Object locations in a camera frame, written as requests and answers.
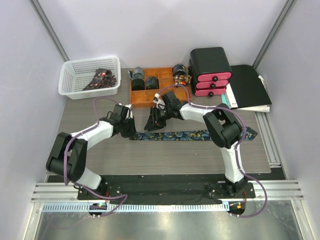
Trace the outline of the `blue snail pattern tie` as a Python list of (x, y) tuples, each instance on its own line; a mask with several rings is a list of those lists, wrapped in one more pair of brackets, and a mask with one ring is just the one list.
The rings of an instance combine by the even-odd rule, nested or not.
[(211, 141), (207, 129), (174, 132), (137, 132), (132, 141)]

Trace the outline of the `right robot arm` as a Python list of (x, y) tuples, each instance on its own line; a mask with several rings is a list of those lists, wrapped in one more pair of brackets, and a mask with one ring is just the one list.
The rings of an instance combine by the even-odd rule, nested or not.
[(181, 102), (173, 91), (153, 97), (156, 106), (150, 108), (144, 129), (148, 132), (162, 129), (169, 119), (191, 120), (204, 123), (213, 143), (220, 147), (225, 166), (225, 190), (233, 198), (244, 192), (248, 178), (243, 170), (240, 143), (246, 130), (229, 107), (221, 103), (204, 106)]

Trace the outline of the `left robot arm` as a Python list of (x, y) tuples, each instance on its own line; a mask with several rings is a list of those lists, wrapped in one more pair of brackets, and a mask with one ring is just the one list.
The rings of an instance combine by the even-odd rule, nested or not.
[(118, 134), (124, 138), (133, 137), (136, 128), (132, 109), (131, 104), (116, 104), (94, 125), (70, 134), (59, 133), (46, 162), (46, 170), (83, 187), (93, 198), (102, 199), (107, 192), (106, 181), (87, 168), (87, 151)]

